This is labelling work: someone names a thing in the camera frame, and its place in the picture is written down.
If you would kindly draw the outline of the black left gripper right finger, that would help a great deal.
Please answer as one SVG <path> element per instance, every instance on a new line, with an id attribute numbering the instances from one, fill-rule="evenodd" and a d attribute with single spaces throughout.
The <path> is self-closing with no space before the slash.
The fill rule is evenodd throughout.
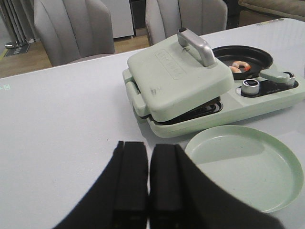
<path id="1" fill-rule="evenodd" d="M 149 201 L 152 229 L 284 228 L 215 184 L 179 145 L 154 147 Z"/>

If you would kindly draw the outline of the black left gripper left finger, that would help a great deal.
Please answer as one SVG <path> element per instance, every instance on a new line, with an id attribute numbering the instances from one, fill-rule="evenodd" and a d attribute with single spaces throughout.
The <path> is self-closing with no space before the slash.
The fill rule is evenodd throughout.
<path id="1" fill-rule="evenodd" d="M 106 168 L 57 229 L 144 229 L 148 156 L 143 142 L 120 141 Z"/>

